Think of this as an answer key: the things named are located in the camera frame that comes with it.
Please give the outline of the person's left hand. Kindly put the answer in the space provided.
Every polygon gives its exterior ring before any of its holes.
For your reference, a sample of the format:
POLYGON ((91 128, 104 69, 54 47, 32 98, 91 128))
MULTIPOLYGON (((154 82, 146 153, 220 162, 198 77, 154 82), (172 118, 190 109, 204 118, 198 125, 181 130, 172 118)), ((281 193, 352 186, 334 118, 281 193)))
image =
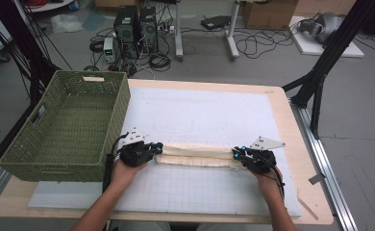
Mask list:
POLYGON ((116 191, 125 191, 130 187, 137 173, 146 167, 147 164, 142 164, 138 167, 129 167, 121 160, 117 160, 114 163, 110 188, 116 191))

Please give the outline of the large black computer tower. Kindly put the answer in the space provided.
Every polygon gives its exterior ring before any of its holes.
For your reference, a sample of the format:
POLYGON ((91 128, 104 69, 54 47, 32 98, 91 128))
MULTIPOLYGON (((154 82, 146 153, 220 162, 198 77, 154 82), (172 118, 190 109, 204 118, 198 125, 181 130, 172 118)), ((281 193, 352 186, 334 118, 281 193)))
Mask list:
POLYGON ((137 42, 140 39, 138 8, 120 6, 113 24, 119 49, 123 57, 138 57, 137 42))

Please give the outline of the cream egg print cloth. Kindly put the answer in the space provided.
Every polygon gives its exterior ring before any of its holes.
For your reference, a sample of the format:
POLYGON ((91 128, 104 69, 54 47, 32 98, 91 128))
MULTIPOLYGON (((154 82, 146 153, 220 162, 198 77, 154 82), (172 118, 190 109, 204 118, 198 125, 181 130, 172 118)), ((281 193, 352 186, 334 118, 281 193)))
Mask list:
POLYGON ((230 147, 200 143, 166 143, 162 154, 155 157, 158 164, 187 167, 238 167, 230 147))

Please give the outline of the black flat device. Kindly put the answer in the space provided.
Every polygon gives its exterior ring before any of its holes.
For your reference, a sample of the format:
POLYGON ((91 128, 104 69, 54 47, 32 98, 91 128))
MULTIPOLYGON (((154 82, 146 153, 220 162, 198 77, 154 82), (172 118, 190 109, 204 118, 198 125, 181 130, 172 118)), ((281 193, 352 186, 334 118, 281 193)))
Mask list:
POLYGON ((226 15, 219 15, 205 18, 201 21, 201 25, 207 30, 214 30, 223 28, 230 24, 231 17, 226 15))

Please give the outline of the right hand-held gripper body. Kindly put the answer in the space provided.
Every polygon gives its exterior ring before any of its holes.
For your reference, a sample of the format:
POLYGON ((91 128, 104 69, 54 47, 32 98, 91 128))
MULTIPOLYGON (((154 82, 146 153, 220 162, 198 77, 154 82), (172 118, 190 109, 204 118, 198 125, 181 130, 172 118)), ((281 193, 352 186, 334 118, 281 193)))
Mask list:
POLYGON ((275 141, 265 137, 258 137, 248 148, 240 161, 247 169, 257 173, 268 173, 277 165, 273 149, 284 147, 282 141, 275 141))

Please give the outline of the person's grey trousers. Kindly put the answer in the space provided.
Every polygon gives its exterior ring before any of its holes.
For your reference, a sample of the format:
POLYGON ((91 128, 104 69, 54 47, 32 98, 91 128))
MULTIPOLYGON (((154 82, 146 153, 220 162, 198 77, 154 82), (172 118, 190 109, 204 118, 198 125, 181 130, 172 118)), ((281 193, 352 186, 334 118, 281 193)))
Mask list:
MULTIPOLYGON (((245 227, 229 223, 199 223, 187 231, 244 231, 245 227)), ((120 221, 112 231, 175 231, 169 222, 163 221, 120 221)))

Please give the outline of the aluminium rail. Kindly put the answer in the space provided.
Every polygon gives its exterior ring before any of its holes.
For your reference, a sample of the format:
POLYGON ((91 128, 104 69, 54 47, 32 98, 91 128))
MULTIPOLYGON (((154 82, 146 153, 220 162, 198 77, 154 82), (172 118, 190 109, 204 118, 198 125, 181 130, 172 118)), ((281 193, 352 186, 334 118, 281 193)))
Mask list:
POLYGON ((323 181, 318 183, 322 185, 325 196, 329 199, 329 206, 333 218, 336 220, 341 231, 359 231, 341 191, 324 145, 321 139, 317 139, 314 136, 310 128, 311 116, 308 110, 298 108, 292 103, 290 103, 289 106, 292 109, 301 134, 304 136, 305 144, 309 148, 312 164, 317 174, 323 173, 326 176, 323 181))

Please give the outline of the green woven basket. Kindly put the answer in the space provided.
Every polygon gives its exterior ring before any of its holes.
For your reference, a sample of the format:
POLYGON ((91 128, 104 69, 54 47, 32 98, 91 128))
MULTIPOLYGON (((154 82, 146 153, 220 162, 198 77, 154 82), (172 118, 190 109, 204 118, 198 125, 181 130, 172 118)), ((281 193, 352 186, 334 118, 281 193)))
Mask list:
POLYGON ((130 97, 124 72, 57 71, 0 167, 23 181, 101 182, 130 97))

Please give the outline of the slim black computer tower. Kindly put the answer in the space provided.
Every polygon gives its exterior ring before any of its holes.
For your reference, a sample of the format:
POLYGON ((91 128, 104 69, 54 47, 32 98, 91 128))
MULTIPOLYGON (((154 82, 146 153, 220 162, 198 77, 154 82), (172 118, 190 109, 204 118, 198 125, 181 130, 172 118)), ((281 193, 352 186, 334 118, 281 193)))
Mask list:
POLYGON ((159 51, 158 33, 155 7, 143 7, 139 12, 139 22, 143 37, 143 44, 152 53, 159 51))

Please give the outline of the grey headset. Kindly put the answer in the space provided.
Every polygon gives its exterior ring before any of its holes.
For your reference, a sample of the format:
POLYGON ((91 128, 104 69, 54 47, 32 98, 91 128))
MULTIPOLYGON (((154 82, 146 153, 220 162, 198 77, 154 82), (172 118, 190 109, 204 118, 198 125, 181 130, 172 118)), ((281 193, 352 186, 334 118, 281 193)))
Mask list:
POLYGON ((320 43, 325 43, 342 22, 343 19, 334 13, 317 13, 312 18, 303 19, 299 24, 299 31, 307 32, 320 43))

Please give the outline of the person's right hand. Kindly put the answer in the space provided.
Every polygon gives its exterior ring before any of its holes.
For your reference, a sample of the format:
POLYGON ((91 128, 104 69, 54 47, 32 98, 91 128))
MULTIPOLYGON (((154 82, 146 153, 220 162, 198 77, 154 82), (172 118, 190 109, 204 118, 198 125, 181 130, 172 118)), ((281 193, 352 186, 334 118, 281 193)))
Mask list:
POLYGON ((273 170, 270 170, 268 173, 252 171, 252 174, 257 178, 259 188, 264 197, 278 197, 281 195, 277 175, 273 170))

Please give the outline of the white floor board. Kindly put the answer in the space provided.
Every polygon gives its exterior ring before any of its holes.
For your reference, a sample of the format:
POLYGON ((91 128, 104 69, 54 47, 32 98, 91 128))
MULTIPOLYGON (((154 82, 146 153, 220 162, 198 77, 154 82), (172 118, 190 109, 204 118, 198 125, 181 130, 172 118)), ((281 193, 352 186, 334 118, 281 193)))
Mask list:
MULTIPOLYGON (((303 19, 303 16, 294 16, 288 24, 289 31, 291 32, 295 44, 297 45, 301 54, 320 56, 324 51, 323 45, 308 33, 298 31, 299 22, 303 19)), ((342 53, 341 57, 361 59, 364 57, 364 53, 354 42, 351 42, 342 53)))

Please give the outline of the teal floor sheet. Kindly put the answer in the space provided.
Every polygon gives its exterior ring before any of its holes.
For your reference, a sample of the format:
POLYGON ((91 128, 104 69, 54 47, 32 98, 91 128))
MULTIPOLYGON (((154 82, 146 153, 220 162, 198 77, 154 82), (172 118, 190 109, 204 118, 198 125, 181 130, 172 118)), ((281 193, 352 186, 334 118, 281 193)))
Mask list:
POLYGON ((86 31, 96 31, 105 24, 106 17, 98 11, 90 11, 83 23, 86 31))

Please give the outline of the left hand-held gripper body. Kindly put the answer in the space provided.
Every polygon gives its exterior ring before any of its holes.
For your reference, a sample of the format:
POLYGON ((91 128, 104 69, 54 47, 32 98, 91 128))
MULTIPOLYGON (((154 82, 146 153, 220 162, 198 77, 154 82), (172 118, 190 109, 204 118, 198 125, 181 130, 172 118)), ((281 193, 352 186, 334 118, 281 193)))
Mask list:
POLYGON ((122 135, 117 145, 117 159, 129 167, 138 167, 154 157, 153 148, 136 128, 122 135))

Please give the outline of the large cardboard box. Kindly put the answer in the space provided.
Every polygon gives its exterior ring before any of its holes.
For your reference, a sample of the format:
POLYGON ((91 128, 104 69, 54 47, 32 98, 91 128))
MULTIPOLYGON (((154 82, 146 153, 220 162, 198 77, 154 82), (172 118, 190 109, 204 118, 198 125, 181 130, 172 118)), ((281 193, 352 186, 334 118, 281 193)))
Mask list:
POLYGON ((247 29, 286 30, 299 0, 265 0, 246 2, 243 22, 247 29))

